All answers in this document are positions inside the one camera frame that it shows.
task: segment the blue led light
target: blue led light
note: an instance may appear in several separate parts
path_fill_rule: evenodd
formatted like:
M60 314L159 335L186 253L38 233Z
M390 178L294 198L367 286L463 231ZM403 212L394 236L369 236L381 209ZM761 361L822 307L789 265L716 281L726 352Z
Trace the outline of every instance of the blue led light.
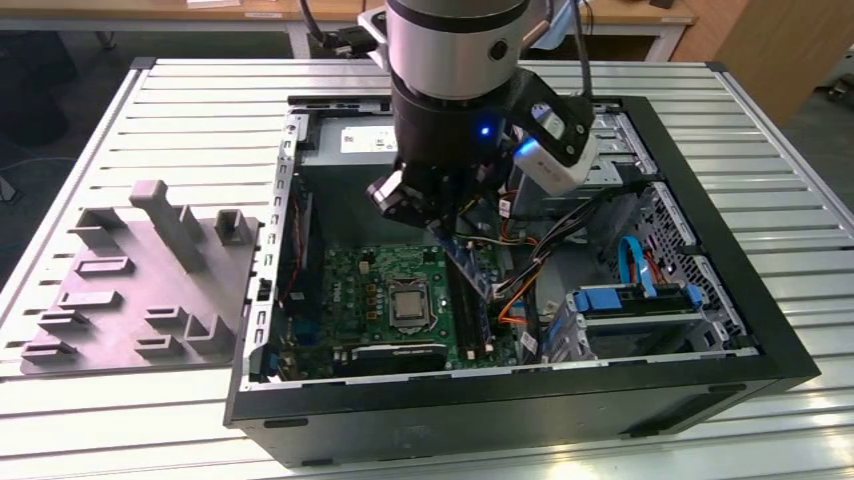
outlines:
M537 140L534 138L529 138L522 144L522 146L519 147L519 150L517 150L517 154L527 155L529 153L531 153L531 150L534 150L535 147L537 147Z

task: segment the floor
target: floor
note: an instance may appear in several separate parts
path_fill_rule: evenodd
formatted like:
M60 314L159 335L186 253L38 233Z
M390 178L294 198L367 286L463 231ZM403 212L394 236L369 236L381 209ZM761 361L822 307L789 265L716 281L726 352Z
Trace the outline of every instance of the floor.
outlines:
M0 205L0 286L11 274L54 197L74 165L68 160L18 161L36 157L75 158L110 104L134 58L289 58L287 35L279 33L120 33L112 51L99 48L91 33L63 33L80 72L55 95L70 120L60 141L32 149L16 147L0 136L0 173L23 192L15 205ZM784 129L825 181L854 209L854 100L830 103L813 95Z

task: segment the slotted metal table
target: slotted metal table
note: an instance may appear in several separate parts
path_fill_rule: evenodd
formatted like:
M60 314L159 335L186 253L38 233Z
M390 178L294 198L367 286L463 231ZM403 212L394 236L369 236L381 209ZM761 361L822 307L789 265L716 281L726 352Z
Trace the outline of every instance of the slotted metal table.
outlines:
M568 62L531 63L560 93ZM685 433L310 471L282 467L222 426L230 370L34 379L23 343L80 244L83 207L126 220L137 179L170 185L199 218L269 216L290 95L387 94L371 64L158 60L131 70L0 296L0 478L805 478L854 475L854 222L726 73L704 64L594 65L601 95L645 95L824 375Z

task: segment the motherboard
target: motherboard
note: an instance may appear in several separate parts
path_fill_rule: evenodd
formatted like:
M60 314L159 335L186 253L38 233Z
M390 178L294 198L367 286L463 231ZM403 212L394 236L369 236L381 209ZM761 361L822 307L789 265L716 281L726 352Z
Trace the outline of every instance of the motherboard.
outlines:
M497 277L494 249L482 248L475 257L482 270ZM515 365L514 332L489 328L486 306L478 312L489 332L485 350L475 354L461 345L469 327L457 322L453 302L461 302L461 296L453 288L439 247L329 249L321 319L297 318L293 326L301 377L339 376L342 356L354 349L363 356L379 351L391 355L394 348L409 346L427 354L435 349L445 362L441 370Z

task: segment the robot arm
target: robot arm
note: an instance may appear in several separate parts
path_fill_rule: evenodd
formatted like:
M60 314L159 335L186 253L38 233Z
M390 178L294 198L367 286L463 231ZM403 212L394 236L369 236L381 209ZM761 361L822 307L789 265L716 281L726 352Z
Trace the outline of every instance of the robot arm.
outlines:
M498 189L514 163L560 194L584 182L593 161L584 156L590 98L561 98L518 66L523 45L543 31L542 24L525 31L529 3L387 1L378 40L398 158L369 195L386 218L430 229L441 241L454 235L463 206Z

